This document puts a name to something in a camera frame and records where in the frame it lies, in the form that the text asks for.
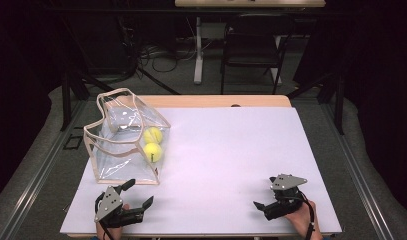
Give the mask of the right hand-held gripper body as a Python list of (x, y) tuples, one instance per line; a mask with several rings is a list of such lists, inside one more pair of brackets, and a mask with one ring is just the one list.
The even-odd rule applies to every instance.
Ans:
[(266, 206), (264, 212), (266, 219), (277, 219), (297, 211), (305, 200), (298, 186), (306, 182), (305, 178), (279, 174), (275, 182), (271, 183), (275, 202)]

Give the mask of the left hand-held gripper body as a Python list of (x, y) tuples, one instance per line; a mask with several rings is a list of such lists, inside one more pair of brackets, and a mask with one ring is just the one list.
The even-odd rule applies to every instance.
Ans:
[(118, 228), (126, 225), (141, 223), (145, 209), (135, 208), (125, 210), (121, 198), (121, 192), (129, 189), (129, 186), (108, 186), (106, 191), (100, 194), (95, 201), (94, 221), (107, 228)]

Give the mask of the clear plastic bag beige trim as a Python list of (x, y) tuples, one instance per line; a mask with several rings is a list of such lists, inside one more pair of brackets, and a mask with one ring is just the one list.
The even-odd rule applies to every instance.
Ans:
[[(96, 181), (121, 184), (135, 179), (141, 185), (160, 183), (160, 172), (169, 139), (170, 123), (153, 107), (127, 88), (97, 96), (101, 118), (83, 128), (84, 142)], [(150, 162), (145, 153), (144, 131), (157, 127), (163, 133), (159, 161)]]

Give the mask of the yellow tennis ball dark mark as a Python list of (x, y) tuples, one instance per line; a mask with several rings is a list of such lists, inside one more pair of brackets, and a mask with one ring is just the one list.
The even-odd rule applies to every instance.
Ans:
[(157, 143), (148, 143), (143, 150), (147, 159), (152, 163), (159, 161), (163, 154), (162, 147)]

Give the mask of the person's right hand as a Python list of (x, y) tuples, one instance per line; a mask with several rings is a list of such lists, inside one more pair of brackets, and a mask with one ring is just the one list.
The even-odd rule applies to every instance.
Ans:
[(309, 200), (311, 208), (304, 203), (297, 211), (285, 215), (285, 218), (292, 224), (297, 233), (306, 239), (309, 225), (311, 222), (314, 223), (314, 230), (311, 233), (310, 240), (323, 240), (323, 235), (321, 234), (318, 218), (316, 213), (316, 204)]

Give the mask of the person's left hand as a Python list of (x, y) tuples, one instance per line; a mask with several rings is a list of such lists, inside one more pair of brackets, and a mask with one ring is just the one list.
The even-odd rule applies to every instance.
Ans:
[(121, 240), (123, 235), (123, 228), (106, 228), (104, 229), (102, 225), (96, 223), (96, 233), (99, 240)]

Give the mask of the white table sheet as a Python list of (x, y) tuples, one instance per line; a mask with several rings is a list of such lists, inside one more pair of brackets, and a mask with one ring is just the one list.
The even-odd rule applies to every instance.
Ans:
[[(317, 204), (325, 234), (341, 230), (297, 111), (292, 107), (161, 108), (171, 125), (157, 185), (122, 193), (139, 207), (152, 206), (141, 223), (125, 228), (140, 237), (287, 236), (284, 218), (269, 221), (253, 201), (274, 200), (269, 177), (305, 178), (301, 191)], [(108, 184), (99, 183), (91, 161), (61, 226), (70, 236), (95, 232), (94, 202)]]

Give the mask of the black metal stand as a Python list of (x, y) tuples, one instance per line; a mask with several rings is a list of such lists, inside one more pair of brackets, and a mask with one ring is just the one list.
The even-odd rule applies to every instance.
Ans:
[(316, 85), (321, 84), (321, 90), (318, 93), (316, 99), (320, 104), (327, 104), (330, 102), (332, 97), (334, 100), (334, 115), (333, 123), (337, 131), (343, 135), (343, 105), (344, 105), (344, 85), (345, 81), (340, 73), (327, 73), (318, 79), (315, 79), (307, 84), (300, 85), (296, 90), (287, 94), (289, 99), (294, 99), (295, 97), (305, 93)]
[(87, 100), (90, 96), (84, 83), (85, 74), (75, 68), (68, 69), (62, 77), (62, 105), (63, 124), (61, 130), (64, 131), (71, 122), (71, 93), (79, 100)]

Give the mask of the black folding chair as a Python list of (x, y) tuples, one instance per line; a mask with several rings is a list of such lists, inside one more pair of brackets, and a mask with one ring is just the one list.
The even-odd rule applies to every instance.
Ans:
[(221, 58), (221, 93), (224, 93), (226, 67), (277, 69), (273, 77), (275, 94), (287, 43), (295, 30), (295, 20), (286, 14), (240, 14), (224, 28)]

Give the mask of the dark curtain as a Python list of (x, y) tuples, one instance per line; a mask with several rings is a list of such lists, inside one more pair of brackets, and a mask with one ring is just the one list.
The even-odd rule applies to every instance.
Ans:
[(0, 194), (43, 127), (57, 70), (29, 0), (0, 0)]
[(407, 0), (338, 1), (366, 21), (346, 97), (358, 108), (372, 164), (407, 210)]

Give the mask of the white desk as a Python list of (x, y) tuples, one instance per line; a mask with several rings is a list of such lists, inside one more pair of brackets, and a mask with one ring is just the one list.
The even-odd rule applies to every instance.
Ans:
[[(226, 7), (226, 8), (257, 8), (257, 7), (285, 7), (285, 8), (315, 8), (324, 7), (325, 0), (175, 0), (176, 7)], [(196, 18), (196, 64), (194, 83), (201, 84), (203, 71), (202, 52), (202, 24), (200, 17)]]

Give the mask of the black metal crossbar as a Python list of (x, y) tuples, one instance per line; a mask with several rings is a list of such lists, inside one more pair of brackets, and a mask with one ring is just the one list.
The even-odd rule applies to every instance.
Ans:
[(172, 8), (172, 9), (84, 9), (43, 7), (44, 11), (59, 14), (106, 14), (106, 15), (181, 15), (181, 16), (229, 16), (241, 13), (275, 13), (303, 17), (350, 17), (360, 14), (359, 11), (328, 10), (314, 8), (309, 10), (286, 10), (274, 8)]

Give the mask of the aluminium floor rail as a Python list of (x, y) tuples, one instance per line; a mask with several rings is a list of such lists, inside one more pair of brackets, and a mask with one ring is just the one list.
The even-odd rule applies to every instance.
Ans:
[(68, 113), (71, 119), (63, 127), (62, 106), (59, 101), (52, 103), (43, 128), (0, 194), (0, 240), (17, 234), (86, 104), (75, 101)]
[(345, 157), (345, 165), (352, 179), (352, 182), (359, 194), (359, 198), (364, 206), (364, 209), (370, 219), (376, 235), (379, 240), (395, 240), (391, 230), (384, 218), (380, 207), (375, 200), (372, 191), (370, 190), (365, 177), (357, 163), (357, 160), (347, 142), (346, 136), (341, 135), (337, 130), (334, 122), (334, 113), (328, 104), (320, 105), (323, 114), (327, 118), (328, 125), (330, 126), (333, 135), (338, 140), (340, 148)]

